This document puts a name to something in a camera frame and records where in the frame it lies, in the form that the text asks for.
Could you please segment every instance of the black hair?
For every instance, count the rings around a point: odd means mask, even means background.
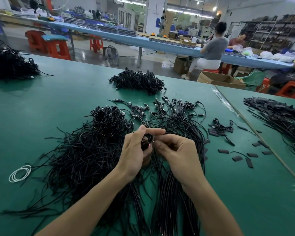
[[[216,34],[223,34],[224,31],[226,31],[226,27],[227,27],[226,22],[221,21],[217,23],[215,26]]]

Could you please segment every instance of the green plastic bag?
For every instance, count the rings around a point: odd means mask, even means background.
[[[248,76],[235,77],[237,80],[243,80],[246,84],[245,90],[256,91],[256,87],[262,84],[263,79],[266,77],[267,73],[259,70],[252,71]]]

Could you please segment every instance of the left hand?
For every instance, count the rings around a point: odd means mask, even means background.
[[[154,136],[163,135],[165,129],[146,128],[144,125],[141,125],[138,130],[125,136],[124,145],[116,168],[122,174],[125,174],[127,183],[131,182],[141,167],[147,165],[151,160],[152,144],[145,151],[141,149],[141,141],[146,133]]]

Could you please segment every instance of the shoe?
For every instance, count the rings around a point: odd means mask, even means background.
[[[190,78],[188,77],[188,76],[186,76],[186,75],[182,75],[181,76],[183,79],[186,79],[186,80],[189,80]]]

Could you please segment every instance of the green table surface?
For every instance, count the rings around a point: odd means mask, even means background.
[[[48,169],[33,172],[28,181],[10,183],[9,175],[25,163],[33,164],[42,154],[58,145],[54,139],[63,137],[56,129],[71,132],[86,121],[83,116],[97,106],[111,106],[107,99],[123,99],[153,109],[153,100],[161,94],[148,96],[144,92],[116,90],[109,79],[119,69],[91,64],[32,57],[41,71],[55,76],[41,76],[29,81],[0,82],[0,211],[22,210],[40,191],[43,184],[33,177],[42,176]],[[195,102],[201,101],[207,112],[205,128],[214,118],[228,125],[232,119],[243,127],[244,120],[236,117],[212,91],[214,86],[159,76],[164,79],[168,98]],[[243,91],[238,98],[251,96]],[[197,113],[203,113],[200,107]],[[206,177],[221,200],[236,218],[245,235],[295,235],[295,178],[274,155],[264,156],[264,147],[251,144],[258,138],[249,132],[237,129],[228,137],[236,144],[232,147],[223,137],[210,136],[206,161]],[[238,154],[221,154],[217,149],[241,153],[257,153],[252,159],[254,169],[246,161],[234,162]],[[147,187],[155,197],[152,184]],[[145,200],[144,213],[150,222],[153,201]],[[0,235],[30,235],[41,219],[20,219],[15,216],[0,216]]]
[[[274,96],[264,93],[252,93],[240,89],[231,89],[222,86],[216,86],[218,90],[224,95],[224,97],[231,103],[231,105],[250,123],[250,126],[255,130],[260,130],[262,133],[258,133],[260,137],[267,142],[269,147],[283,160],[283,162],[291,169],[295,174],[295,155],[289,150],[286,143],[282,139],[282,134],[274,129],[264,125],[264,121],[257,119],[250,112],[247,111],[247,107],[243,98],[261,97],[269,98],[287,105],[293,105],[295,108],[295,99],[284,98],[280,96]]]

